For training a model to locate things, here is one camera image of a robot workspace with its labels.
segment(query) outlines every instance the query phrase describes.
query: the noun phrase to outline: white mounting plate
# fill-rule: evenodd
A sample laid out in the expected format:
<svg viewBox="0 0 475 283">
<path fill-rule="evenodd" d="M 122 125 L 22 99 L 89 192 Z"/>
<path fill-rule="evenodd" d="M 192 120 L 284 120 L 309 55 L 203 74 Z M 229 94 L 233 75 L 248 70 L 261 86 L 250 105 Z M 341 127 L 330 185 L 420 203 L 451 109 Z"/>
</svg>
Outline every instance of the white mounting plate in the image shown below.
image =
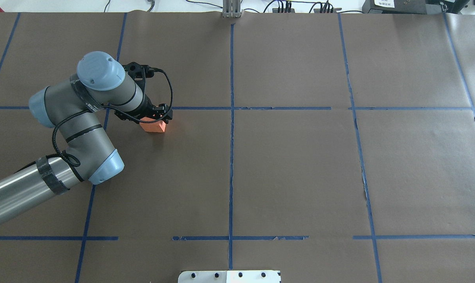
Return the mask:
<svg viewBox="0 0 475 283">
<path fill-rule="evenodd" d="M 178 277 L 178 283 L 281 283 L 281 272 L 276 270 L 191 271 L 182 272 Z"/>
</svg>

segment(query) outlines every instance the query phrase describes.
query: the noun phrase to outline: orange block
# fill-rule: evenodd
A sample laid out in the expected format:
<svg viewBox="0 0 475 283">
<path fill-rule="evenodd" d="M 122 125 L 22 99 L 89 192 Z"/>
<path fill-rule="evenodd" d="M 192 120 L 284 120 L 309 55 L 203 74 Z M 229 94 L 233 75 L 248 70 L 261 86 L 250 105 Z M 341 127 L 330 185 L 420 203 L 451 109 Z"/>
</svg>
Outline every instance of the orange block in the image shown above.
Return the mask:
<svg viewBox="0 0 475 283">
<path fill-rule="evenodd" d="M 150 119 L 150 118 L 142 118 L 142 120 L 144 121 L 153 121 L 153 119 Z M 165 132 L 166 131 L 166 123 L 164 123 L 164 121 L 159 121 L 157 123 L 151 123 L 151 124 L 147 124 L 147 123 L 140 123 L 140 126 L 145 130 L 145 131 L 148 131 L 148 132 Z"/>
</svg>

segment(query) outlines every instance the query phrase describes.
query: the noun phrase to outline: metal tube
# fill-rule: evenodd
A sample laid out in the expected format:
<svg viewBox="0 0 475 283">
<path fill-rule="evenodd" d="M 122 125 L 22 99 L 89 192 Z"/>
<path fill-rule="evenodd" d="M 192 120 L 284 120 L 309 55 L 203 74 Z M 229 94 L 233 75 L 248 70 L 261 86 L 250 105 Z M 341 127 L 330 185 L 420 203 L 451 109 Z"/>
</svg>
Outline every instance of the metal tube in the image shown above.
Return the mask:
<svg viewBox="0 0 475 283">
<path fill-rule="evenodd" d="M 80 181 L 61 158 L 49 159 L 59 181 L 71 188 Z M 37 165 L 23 169 L 0 181 L 0 224 L 56 196 L 38 172 Z"/>
</svg>

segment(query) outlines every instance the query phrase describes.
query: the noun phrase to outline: black box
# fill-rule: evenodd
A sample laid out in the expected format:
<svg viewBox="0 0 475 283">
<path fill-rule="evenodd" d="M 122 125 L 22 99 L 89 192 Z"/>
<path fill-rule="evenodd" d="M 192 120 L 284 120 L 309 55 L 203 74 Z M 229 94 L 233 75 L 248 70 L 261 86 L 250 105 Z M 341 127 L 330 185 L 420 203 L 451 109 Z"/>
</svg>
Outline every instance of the black box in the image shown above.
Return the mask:
<svg viewBox="0 0 475 283">
<path fill-rule="evenodd" d="M 365 0 L 361 10 L 370 14 L 427 14 L 426 0 Z"/>
</svg>

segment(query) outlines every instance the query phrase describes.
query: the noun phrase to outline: gray metal bracket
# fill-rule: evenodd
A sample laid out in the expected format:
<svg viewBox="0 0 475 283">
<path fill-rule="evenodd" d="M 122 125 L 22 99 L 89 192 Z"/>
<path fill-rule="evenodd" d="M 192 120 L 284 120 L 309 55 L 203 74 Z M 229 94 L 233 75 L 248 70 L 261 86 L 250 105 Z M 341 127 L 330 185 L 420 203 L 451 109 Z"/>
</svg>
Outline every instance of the gray metal bracket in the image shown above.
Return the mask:
<svg viewBox="0 0 475 283">
<path fill-rule="evenodd" d="M 224 18 L 240 18 L 241 13 L 241 0 L 223 0 Z"/>
</svg>

